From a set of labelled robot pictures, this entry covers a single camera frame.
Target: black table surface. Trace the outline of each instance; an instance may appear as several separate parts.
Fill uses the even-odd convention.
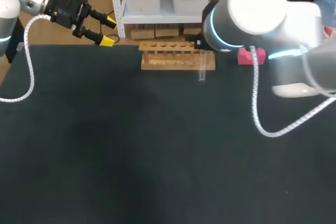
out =
[[[0,104],[0,223],[336,222],[336,106],[280,138],[251,117],[251,66],[141,71],[136,47],[33,46],[36,86]],[[284,99],[261,67],[276,131],[324,100]],[[16,57],[0,96],[24,94]]]

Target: shelf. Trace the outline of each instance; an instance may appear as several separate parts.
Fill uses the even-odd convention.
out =
[[[160,15],[131,15],[126,6],[121,21],[124,24],[201,23],[202,16],[177,16],[174,13],[173,1],[161,0]]]

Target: cable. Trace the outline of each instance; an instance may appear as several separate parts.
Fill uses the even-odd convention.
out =
[[[307,114],[293,122],[292,124],[288,125],[287,127],[283,128],[282,130],[278,132],[267,132],[261,125],[259,116],[258,116],[258,108],[257,108],[257,101],[258,101],[258,85],[259,85],[259,65],[258,65],[258,57],[256,53],[256,48],[254,46],[250,47],[252,52],[252,58],[253,58],[253,92],[252,92],[252,115],[253,115],[253,121],[258,129],[258,131],[266,136],[266,137],[279,137],[282,135],[287,134],[288,132],[294,130],[304,122],[311,119],[313,116],[315,116],[317,113],[322,111],[324,108],[326,108],[328,105],[333,103],[336,98],[329,98],[326,101],[322,102],[320,105],[309,111]]]
[[[110,14],[114,13],[114,11],[111,11],[109,12],[107,15],[109,16]],[[112,36],[116,36],[117,37],[117,40],[114,42],[114,43],[118,43],[120,41],[120,37],[119,35],[117,34],[109,34],[109,35],[106,35],[106,37],[112,37]]]
[[[23,95],[22,97],[16,98],[16,99],[4,99],[4,98],[0,98],[0,102],[19,102],[19,101],[23,101],[26,98],[28,98],[30,96],[30,94],[32,93],[33,89],[34,89],[34,84],[35,84],[35,77],[34,77],[34,71],[33,71],[33,65],[32,65],[32,61],[30,58],[30,52],[29,52],[29,44],[28,44],[28,33],[29,33],[29,29],[32,26],[32,24],[39,20],[39,19],[46,19],[46,20],[50,20],[50,16],[48,15],[37,15],[34,18],[32,18],[25,29],[25,33],[24,33],[24,46],[25,46],[25,51],[26,51],[26,58],[27,58],[27,63],[28,63],[28,68],[29,68],[29,74],[30,74],[30,87],[29,90],[27,91],[27,93],[25,95]]]

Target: test tube rack hole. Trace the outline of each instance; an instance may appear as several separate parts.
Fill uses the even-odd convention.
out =
[[[190,42],[143,41],[142,70],[216,70],[215,54],[206,51],[206,61],[200,50]]]

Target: wooden block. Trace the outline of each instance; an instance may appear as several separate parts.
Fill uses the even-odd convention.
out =
[[[200,24],[185,24],[183,34],[185,35],[197,35],[201,33],[202,25]]]
[[[156,37],[174,37],[178,36],[180,29],[175,24],[157,24],[155,25]]]
[[[154,39],[155,27],[154,25],[134,25],[131,31],[132,39]]]
[[[141,42],[143,51],[142,70],[200,70],[203,58],[201,52],[190,42],[153,41]],[[215,54],[207,51],[205,70],[215,70]]]
[[[140,51],[198,51],[194,45],[188,41],[141,41]]]
[[[206,70],[216,70],[215,63],[215,54],[213,52],[207,52],[207,60],[206,60]],[[141,69],[142,70],[194,70],[198,71],[200,69],[204,69],[200,66],[201,57],[200,54],[189,55],[185,54],[182,57],[181,54],[168,53],[167,56],[163,56],[163,54],[158,54],[158,56],[154,56],[153,54],[149,54],[149,61],[145,63],[145,58],[142,58],[141,61]]]

